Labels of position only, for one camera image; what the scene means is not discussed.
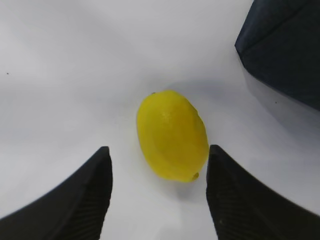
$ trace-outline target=black object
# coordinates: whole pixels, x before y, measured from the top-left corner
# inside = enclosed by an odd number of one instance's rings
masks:
[[[105,146],[55,189],[1,219],[0,240],[98,240],[112,186]]]
[[[280,196],[210,147],[206,197],[219,240],[319,240],[320,217]]]
[[[255,0],[235,48],[258,80],[320,110],[319,0]]]

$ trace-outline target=lemon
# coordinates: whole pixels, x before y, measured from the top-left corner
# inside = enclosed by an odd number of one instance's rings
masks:
[[[159,176],[192,182],[208,159],[206,128],[191,103],[173,90],[153,93],[137,112],[143,155]]]

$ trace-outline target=yellow lemon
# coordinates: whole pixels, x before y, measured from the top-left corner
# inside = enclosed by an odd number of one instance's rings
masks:
[[[137,112],[143,155],[160,177],[191,182],[208,159],[206,128],[191,103],[173,90],[153,93]]]

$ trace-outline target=white surface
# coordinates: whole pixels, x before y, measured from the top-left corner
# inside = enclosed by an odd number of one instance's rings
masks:
[[[168,88],[195,105],[210,143],[320,214],[320,114],[242,69],[234,43],[251,3],[1,0],[0,217],[109,146],[101,239],[217,239],[205,169],[192,184],[165,182],[139,148],[139,104]]]

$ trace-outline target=white table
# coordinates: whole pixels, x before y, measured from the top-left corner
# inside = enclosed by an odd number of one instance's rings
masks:
[[[191,184],[166,182],[142,156],[136,112],[163,89],[194,104],[211,144],[320,214],[320,113],[243,69],[234,43],[251,3],[1,0],[0,217],[109,146],[114,185],[101,239],[217,239],[206,170]]]

